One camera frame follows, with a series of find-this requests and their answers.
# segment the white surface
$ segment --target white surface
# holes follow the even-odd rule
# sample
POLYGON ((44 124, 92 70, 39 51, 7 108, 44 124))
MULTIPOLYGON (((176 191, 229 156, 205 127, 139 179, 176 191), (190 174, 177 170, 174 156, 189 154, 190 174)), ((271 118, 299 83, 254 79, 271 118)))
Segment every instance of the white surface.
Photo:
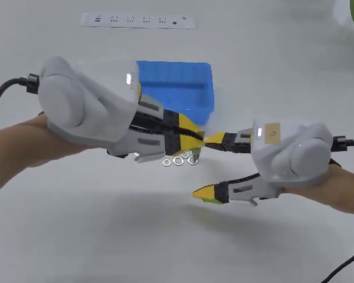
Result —
POLYGON ((340 25, 354 30, 354 21, 350 11, 350 0, 336 0, 333 16, 340 25))
POLYGON ((84 13, 83 27, 196 29, 196 19, 185 15, 131 15, 111 11, 84 13))
MULTIPOLYGON (((354 139, 354 32, 330 0, 0 1, 0 83, 58 54, 205 61, 216 110, 207 135, 258 114, 322 121, 354 139), (88 29, 83 12, 185 11, 200 29, 88 29)), ((14 87, 0 127, 35 116, 14 87)), ((354 149, 335 154, 354 171, 354 149)), ((0 282, 320 282, 354 254, 354 216, 294 196, 257 208, 192 199, 203 185, 254 173, 248 156, 203 150, 196 166, 136 164, 92 150, 27 170, 0 192, 0 282)), ((333 279, 354 282, 354 264, 333 279)))

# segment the hand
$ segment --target hand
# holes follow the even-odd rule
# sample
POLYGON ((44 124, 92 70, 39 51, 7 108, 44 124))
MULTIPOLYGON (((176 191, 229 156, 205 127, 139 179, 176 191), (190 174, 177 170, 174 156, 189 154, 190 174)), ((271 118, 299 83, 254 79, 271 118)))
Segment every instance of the hand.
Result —
POLYGON ((42 140, 42 148, 38 149, 37 147, 33 147, 34 162, 32 162, 29 167, 41 166, 49 161, 74 155, 92 148, 81 144, 70 143, 52 133, 47 127, 47 117, 45 114, 41 114, 20 125, 28 129, 31 127, 37 131, 37 136, 42 140))
POLYGON ((315 187, 287 188, 292 193, 329 205, 339 211, 354 213, 354 174, 337 165, 330 165, 329 179, 315 187))

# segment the blue plastic tray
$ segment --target blue plastic tray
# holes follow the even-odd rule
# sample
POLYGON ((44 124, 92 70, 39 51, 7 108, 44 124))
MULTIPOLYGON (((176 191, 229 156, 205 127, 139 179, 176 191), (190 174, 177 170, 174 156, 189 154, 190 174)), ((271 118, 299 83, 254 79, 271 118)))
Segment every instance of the blue plastic tray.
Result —
POLYGON ((214 110, 211 66, 207 63, 138 61, 142 92, 204 125, 214 110))

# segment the power strip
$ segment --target power strip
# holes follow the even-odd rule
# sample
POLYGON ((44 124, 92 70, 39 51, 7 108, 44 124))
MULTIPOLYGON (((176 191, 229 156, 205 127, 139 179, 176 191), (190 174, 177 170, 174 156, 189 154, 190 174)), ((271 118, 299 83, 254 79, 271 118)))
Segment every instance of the power strip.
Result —
POLYGON ((115 13, 84 13, 82 27, 196 29, 196 20, 186 16, 135 16, 115 13))

